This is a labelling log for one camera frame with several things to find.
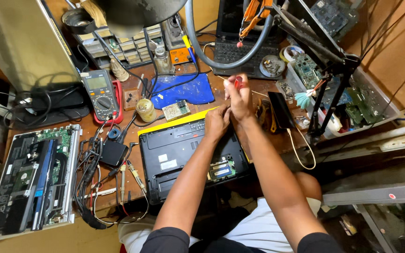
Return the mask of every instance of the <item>laptop keyboard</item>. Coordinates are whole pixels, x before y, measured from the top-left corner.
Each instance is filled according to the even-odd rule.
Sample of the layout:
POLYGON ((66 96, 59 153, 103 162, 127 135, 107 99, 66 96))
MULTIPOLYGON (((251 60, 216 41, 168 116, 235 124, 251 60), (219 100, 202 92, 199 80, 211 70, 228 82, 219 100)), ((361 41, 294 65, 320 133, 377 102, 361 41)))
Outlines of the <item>laptop keyboard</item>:
MULTIPOLYGON (((237 43, 217 39, 215 42, 215 61, 218 63, 236 62, 251 51, 252 47, 253 45, 244 44, 238 48, 237 43)), ((267 55, 278 55, 278 49, 263 46, 245 65, 258 67, 261 60, 267 55)))

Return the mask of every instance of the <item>orange strap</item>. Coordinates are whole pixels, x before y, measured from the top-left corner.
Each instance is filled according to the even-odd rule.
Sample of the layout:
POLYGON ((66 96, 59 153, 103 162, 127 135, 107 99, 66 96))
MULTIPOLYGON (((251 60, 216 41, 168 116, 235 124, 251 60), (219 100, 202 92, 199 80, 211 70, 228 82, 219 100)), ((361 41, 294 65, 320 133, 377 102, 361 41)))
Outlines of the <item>orange strap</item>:
POLYGON ((273 0, 262 0, 261 12, 256 15, 259 4, 260 2, 258 0, 251 0, 249 3, 248 8, 243 16, 242 26, 243 22, 249 22, 249 25, 244 29, 242 27, 239 33, 240 38, 246 37, 249 31, 252 30, 260 20, 266 18, 270 14, 270 10, 265 9, 265 7, 272 8, 273 0))

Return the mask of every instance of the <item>knee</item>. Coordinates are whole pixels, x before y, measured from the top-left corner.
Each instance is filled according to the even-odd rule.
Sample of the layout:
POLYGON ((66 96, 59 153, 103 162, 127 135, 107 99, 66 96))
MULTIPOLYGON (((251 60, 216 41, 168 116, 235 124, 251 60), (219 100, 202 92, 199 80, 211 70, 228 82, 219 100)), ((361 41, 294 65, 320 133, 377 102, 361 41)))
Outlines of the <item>knee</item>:
POLYGON ((323 194, 321 193, 321 186, 316 178, 304 173, 295 173, 296 180, 298 181, 304 196, 307 198, 314 198, 321 201, 323 194))

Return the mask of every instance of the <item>glass bottle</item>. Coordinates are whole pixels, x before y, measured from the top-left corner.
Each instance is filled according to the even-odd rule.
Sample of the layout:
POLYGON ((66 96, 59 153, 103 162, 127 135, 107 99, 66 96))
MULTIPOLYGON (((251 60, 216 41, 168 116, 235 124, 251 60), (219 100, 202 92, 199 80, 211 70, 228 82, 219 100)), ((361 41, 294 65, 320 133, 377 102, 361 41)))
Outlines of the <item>glass bottle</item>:
POLYGON ((163 47, 158 47, 154 51, 154 61, 157 65, 159 74, 173 74, 176 68, 172 65, 170 53, 163 47))

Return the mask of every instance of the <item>teal tassel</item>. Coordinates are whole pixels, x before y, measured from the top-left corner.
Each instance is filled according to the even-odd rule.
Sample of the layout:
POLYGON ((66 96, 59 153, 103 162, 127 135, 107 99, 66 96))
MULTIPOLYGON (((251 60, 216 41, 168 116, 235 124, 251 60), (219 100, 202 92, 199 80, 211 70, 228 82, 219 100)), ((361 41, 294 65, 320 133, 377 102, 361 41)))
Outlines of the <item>teal tassel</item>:
POLYGON ((295 99, 298 102, 296 105, 301 109, 306 109, 310 104, 310 97, 307 96, 307 93, 296 93, 295 99))

